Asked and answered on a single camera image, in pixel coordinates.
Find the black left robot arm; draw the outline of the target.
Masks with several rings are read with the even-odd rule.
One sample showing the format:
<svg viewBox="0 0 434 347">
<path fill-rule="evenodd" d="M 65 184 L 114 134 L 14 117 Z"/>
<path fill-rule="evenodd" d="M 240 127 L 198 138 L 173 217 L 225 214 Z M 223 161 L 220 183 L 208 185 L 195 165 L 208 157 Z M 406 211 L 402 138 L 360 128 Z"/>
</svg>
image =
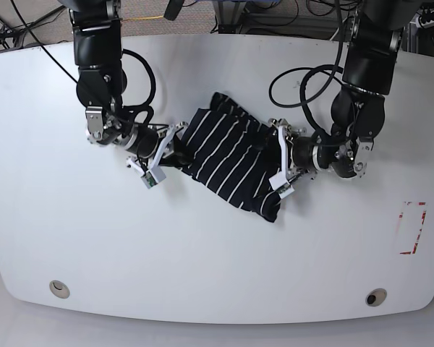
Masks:
<svg viewBox="0 0 434 347">
<path fill-rule="evenodd" d="M 329 132 L 313 118 L 306 84 L 300 86 L 298 105 L 314 130 L 310 136 L 295 134 L 281 121 L 266 126 L 216 93 L 209 109 L 198 110 L 184 133 L 181 144 L 189 157 L 177 168 L 203 183 L 229 178 L 243 163 L 238 147 L 247 143 L 287 183 L 328 168 L 345 179 L 363 175 L 365 155 L 384 125 L 384 101 L 391 89 L 403 26 L 419 6 L 418 1 L 366 1 L 354 18 L 345 65 L 307 69 L 306 79 L 320 72 L 342 75 L 341 90 L 331 106 Z"/>
</svg>

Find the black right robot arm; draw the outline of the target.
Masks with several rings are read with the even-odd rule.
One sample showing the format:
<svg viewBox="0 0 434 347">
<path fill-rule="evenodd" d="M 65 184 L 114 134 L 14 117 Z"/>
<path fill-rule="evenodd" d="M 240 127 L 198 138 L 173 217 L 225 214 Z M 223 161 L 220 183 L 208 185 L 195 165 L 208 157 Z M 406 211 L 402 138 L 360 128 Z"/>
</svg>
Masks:
<svg viewBox="0 0 434 347">
<path fill-rule="evenodd" d="M 76 93 L 85 107 L 88 139 L 100 146 L 118 145 L 133 155 L 142 169 L 154 158 L 160 166 L 184 168 L 192 156 L 177 134 L 152 122 L 157 82 L 152 67 L 138 53 L 122 46 L 120 1 L 63 1 L 69 11 L 78 68 Z M 126 106 L 122 95 L 127 75 L 122 58 L 139 61 L 149 79 L 150 91 L 140 104 Z"/>
</svg>

